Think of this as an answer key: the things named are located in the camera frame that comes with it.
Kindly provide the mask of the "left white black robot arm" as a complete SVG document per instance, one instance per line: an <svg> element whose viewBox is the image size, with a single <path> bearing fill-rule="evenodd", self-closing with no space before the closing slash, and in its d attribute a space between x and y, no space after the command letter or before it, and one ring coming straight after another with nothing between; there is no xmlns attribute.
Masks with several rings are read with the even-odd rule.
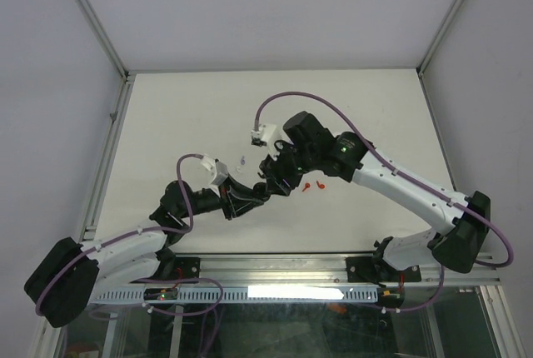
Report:
<svg viewBox="0 0 533 358"><path fill-rule="evenodd" d="M130 282L181 281L186 270L171 246L192 230L197 215L221 211L227 220L264 205L267 184L247 187L232 177L193 191L184 181L169 183L157 209L130 231L101 240L58 241L24 285L39 316L55 327L76 319L95 298Z"/></svg>

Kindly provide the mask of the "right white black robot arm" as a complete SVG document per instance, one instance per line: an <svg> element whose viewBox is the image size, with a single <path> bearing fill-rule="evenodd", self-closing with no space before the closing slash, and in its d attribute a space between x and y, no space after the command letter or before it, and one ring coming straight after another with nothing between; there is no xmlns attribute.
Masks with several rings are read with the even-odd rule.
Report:
<svg viewBox="0 0 533 358"><path fill-rule="evenodd" d="M309 112L299 112L282 127L257 125L252 144L266 147L259 168L268 194L288 196L313 171L366 187L416 214L429 229L410 236L388 236L374 244L368 281L396 281L401 272L418 265L438 263L466 274L476 263L486 239L491 200L477 191L472 196L437 189L381 162L354 132L333 135Z"/></svg>

